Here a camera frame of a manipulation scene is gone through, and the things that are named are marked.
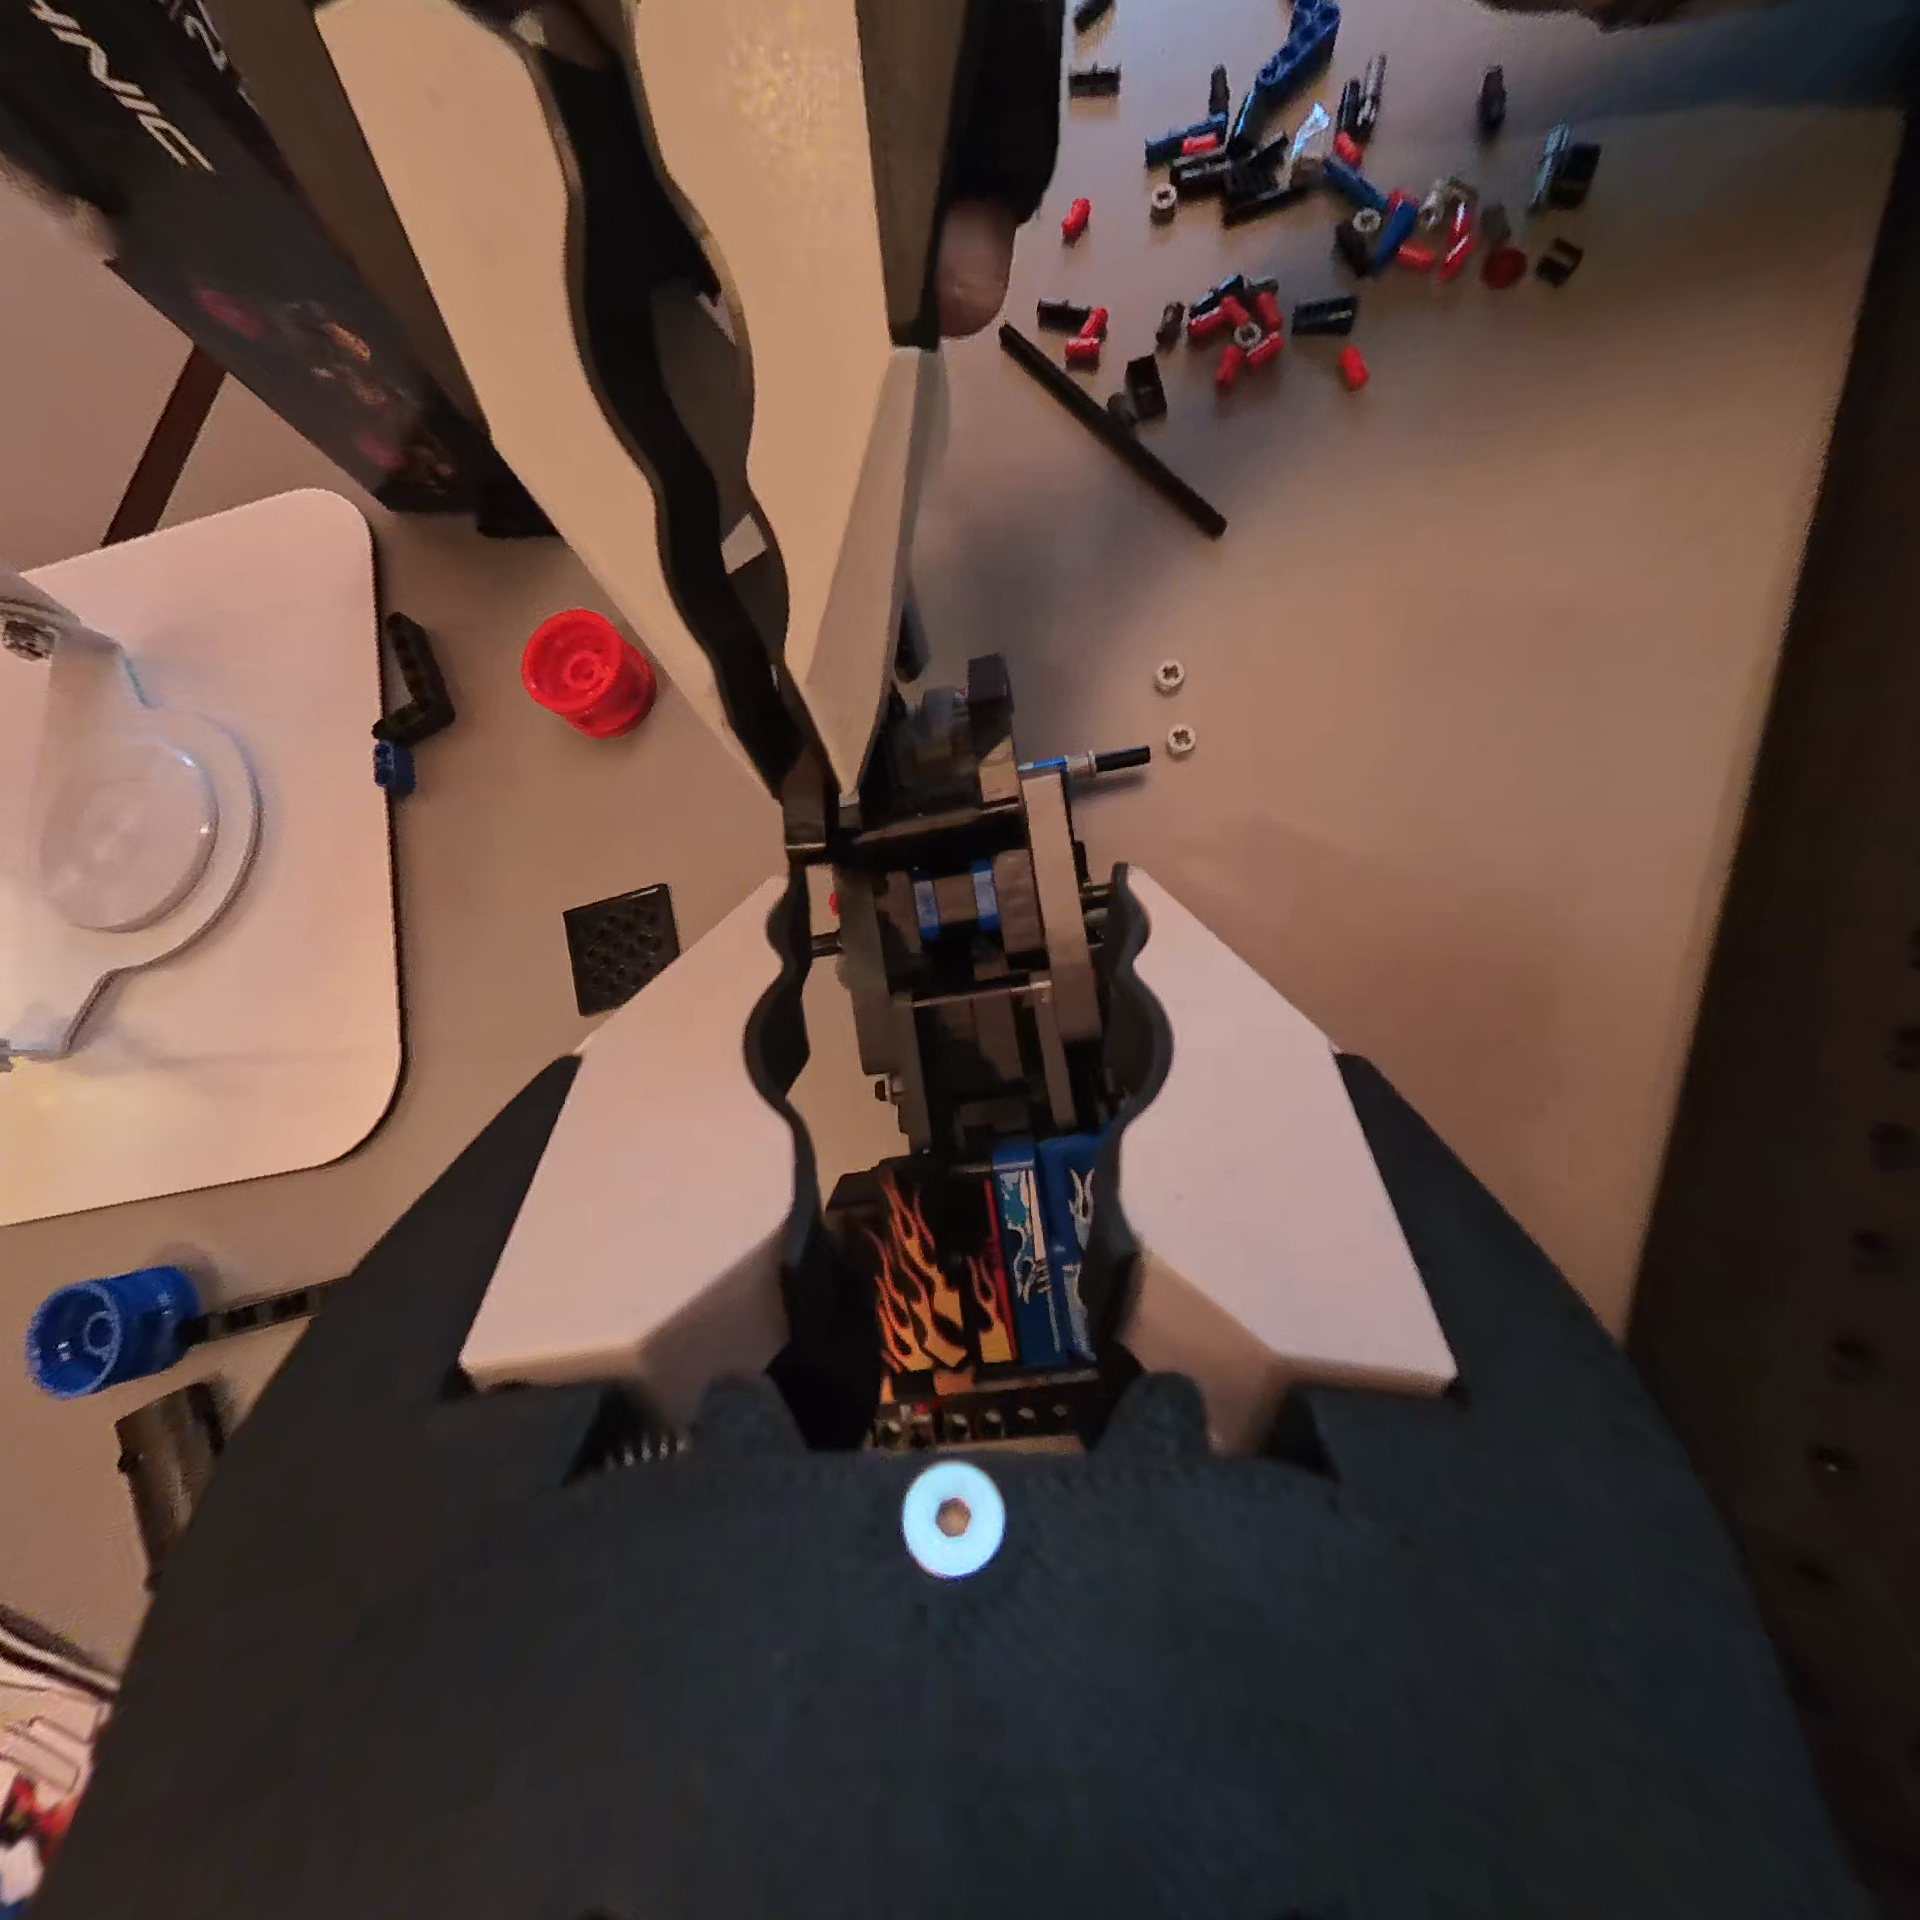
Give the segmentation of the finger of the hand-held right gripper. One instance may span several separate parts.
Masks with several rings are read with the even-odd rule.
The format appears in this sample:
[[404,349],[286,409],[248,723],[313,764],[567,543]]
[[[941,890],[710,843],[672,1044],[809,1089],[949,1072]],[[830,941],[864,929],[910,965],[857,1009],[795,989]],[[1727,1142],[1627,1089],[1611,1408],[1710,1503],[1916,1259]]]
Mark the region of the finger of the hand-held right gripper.
[[824,764],[748,498],[748,357],[672,197],[634,4],[214,4],[301,188],[436,312],[490,446],[696,723],[824,851]]
[[634,0],[628,39],[658,172],[744,327],[744,480],[787,577],[781,665],[848,798],[944,434],[934,253],[962,4]]

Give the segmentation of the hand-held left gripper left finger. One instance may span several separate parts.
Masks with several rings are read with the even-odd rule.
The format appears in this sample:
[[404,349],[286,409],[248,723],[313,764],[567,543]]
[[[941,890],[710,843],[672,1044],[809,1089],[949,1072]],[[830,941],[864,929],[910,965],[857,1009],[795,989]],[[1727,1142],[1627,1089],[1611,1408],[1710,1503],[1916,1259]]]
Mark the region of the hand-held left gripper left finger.
[[787,1344],[795,1067],[748,1015],[806,980],[806,878],[766,878],[582,1045],[467,1328],[474,1390],[609,1382],[696,1408]]

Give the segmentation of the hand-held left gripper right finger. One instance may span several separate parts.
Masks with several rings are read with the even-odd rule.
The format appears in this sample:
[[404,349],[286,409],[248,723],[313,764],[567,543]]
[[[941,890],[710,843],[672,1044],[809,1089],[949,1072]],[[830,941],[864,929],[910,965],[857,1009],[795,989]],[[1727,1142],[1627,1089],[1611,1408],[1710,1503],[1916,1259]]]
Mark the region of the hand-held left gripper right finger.
[[1114,1135],[1147,1374],[1197,1390],[1209,1453],[1259,1453],[1291,1390],[1450,1396],[1458,1365],[1409,1259],[1336,1045],[1182,896],[1127,864],[1147,941],[1147,1105]]

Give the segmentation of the toy brick truck model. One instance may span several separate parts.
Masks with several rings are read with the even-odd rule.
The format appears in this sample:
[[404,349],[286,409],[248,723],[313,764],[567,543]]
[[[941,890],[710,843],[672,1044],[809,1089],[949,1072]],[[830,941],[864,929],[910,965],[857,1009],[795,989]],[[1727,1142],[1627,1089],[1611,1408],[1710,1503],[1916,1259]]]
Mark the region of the toy brick truck model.
[[1026,759],[1010,672],[973,657],[962,682],[886,697],[857,787],[795,843],[830,878],[809,958],[899,1118],[781,1270],[770,1382],[809,1449],[1085,1449],[1140,1374],[1114,1335],[1140,1268],[1114,1139],[1153,1030],[1114,977],[1147,917],[1090,878],[1071,787],[1147,764]]

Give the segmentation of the grey desk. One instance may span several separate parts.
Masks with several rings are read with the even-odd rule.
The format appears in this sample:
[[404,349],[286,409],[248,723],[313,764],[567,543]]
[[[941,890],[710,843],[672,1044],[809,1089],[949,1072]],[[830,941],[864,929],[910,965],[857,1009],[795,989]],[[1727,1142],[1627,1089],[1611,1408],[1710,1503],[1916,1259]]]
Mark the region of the grey desk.
[[[1336,70],[1371,55],[1371,159],[1402,188],[1458,172],[1519,197],[1548,121],[1608,147],[1560,223],[1582,272],[1375,278],[1361,394],[1326,343],[1291,343],[1227,409],[1209,370],[1182,370],[1162,443],[1226,541],[967,340],[914,585],[941,658],[1004,651],[1032,754],[1140,744],[1189,712],[1189,764],[1076,810],[1090,861],[1140,861],[1375,1062],[1622,1335],[1916,4],[1661,30],[1353,4]],[[29,1306],[147,1259],[228,1296],[352,1270],[585,1033],[561,909],[658,878],[688,945],[777,875],[770,798],[678,697],[616,744],[520,697],[520,635],[607,604],[567,550],[400,523],[228,385],[169,523],[277,493],[372,513],[381,593],[436,635],[458,723],[391,810],[404,1077],[376,1139],[5,1229],[5,1603],[105,1666],[147,1620],[117,1418],[155,1390],[51,1408],[16,1365]]]

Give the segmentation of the person's right hand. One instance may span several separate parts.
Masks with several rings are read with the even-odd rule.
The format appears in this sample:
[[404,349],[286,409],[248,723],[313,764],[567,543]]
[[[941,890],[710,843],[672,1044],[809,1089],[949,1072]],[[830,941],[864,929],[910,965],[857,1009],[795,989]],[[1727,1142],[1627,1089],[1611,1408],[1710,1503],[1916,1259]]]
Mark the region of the person's right hand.
[[1020,206],[1004,197],[949,197],[934,253],[934,312],[941,340],[973,340],[1002,321],[1020,253]]

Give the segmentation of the black holed square plate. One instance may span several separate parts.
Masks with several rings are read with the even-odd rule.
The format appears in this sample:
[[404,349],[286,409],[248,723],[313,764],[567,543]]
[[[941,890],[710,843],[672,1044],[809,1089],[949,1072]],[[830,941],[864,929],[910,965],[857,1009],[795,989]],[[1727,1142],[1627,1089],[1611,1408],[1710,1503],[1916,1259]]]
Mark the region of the black holed square plate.
[[678,909],[667,882],[561,909],[561,958],[582,1015],[628,1005],[678,950]]

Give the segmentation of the dark printed toy box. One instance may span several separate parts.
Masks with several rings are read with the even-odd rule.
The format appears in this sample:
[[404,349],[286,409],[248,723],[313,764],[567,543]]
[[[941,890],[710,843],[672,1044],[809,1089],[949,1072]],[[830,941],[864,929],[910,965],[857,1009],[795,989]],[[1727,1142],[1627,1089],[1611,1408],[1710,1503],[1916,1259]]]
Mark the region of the dark printed toy box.
[[313,4],[0,4],[5,161],[117,278],[391,513],[474,513],[496,454]]

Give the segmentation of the long black axle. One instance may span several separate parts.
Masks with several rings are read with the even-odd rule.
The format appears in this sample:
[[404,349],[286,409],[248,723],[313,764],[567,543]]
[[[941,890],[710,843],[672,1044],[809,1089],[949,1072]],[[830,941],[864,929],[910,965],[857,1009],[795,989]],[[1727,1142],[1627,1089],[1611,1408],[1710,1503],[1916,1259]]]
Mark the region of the long black axle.
[[1162,498],[1195,534],[1226,541],[1227,523],[1204,504],[1166,463],[1158,463],[1140,428],[1127,428],[1096,394],[1085,394],[1026,327],[995,327],[1002,357],[1026,370],[1090,443],[1104,443],[1153,498]]

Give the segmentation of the scattered small brick parts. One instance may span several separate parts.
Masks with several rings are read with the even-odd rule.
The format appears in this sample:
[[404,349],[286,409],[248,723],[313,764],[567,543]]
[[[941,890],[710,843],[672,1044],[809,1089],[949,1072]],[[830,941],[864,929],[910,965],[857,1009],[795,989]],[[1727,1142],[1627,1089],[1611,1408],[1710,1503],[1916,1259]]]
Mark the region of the scattered small brick parts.
[[[1342,4],[1302,0],[1281,4],[1275,48],[1247,83],[1209,66],[1204,118],[1147,140],[1153,223],[1173,223],[1189,206],[1216,206],[1226,230],[1265,223],[1275,214],[1332,206],[1332,265],[1356,287],[1406,265],[1434,287],[1475,278],[1491,288],[1568,287],[1582,245],[1548,238],[1544,263],[1514,245],[1503,197],[1481,197],[1468,176],[1434,176],[1423,191],[1379,188],[1371,140],[1379,125],[1385,55],[1336,83],[1336,105],[1314,98],[1332,66]],[[1336,383],[1356,394],[1371,383],[1356,335],[1356,294],[1281,300],[1271,272],[1226,272],[1189,300],[1162,300],[1153,349],[1127,357],[1123,385],[1104,397],[1127,428],[1166,415],[1162,363],[1209,349],[1209,394],[1234,394],[1247,378],[1271,370],[1291,340],[1336,340]]]

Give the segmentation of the black L-shaped beam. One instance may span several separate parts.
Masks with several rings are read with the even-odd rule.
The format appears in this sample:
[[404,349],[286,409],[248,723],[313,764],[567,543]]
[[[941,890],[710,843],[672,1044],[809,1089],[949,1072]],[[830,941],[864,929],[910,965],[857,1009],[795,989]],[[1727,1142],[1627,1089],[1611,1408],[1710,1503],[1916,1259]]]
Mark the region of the black L-shaped beam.
[[391,672],[400,672],[400,711],[387,711],[372,732],[376,732],[376,744],[414,754],[414,744],[454,729],[454,697],[444,682],[436,641],[417,617],[387,612],[381,641],[387,641]]

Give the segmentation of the red toy wheel hub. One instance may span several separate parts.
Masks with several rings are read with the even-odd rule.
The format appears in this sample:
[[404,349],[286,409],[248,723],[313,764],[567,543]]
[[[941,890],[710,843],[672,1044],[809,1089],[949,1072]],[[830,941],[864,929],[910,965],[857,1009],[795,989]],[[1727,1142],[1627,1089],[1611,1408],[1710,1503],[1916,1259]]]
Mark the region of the red toy wheel hub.
[[582,738],[621,738],[657,712],[657,665],[598,612],[553,612],[520,651],[520,693]]

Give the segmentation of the white book stand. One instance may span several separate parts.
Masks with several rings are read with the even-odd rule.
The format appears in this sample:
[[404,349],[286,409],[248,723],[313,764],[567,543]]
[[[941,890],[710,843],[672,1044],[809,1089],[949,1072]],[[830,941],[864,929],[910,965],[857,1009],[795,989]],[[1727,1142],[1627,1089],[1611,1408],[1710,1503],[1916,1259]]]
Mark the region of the white book stand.
[[0,1218],[337,1163],[400,1089],[372,523],[5,569],[5,632]]

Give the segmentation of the blue toy wheel hub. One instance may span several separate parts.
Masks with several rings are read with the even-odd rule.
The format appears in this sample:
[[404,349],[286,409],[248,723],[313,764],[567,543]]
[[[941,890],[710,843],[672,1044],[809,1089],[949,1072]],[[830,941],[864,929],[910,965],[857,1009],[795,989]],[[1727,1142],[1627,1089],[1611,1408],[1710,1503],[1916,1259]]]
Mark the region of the blue toy wheel hub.
[[88,1402],[181,1365],[201,1293],[181,1268],[61,1287],[26,1328],[29,1390]]

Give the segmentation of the black perforated panel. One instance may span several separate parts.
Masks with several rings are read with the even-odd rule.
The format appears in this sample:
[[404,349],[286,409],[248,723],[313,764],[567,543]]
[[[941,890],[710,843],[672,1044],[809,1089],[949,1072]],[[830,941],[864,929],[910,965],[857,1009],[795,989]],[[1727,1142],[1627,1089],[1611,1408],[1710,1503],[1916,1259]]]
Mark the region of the black perforated panel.
[[1916,79],[1904,112],[1627,1306],[1873,1912],[1916,1912],[1920,1848]]

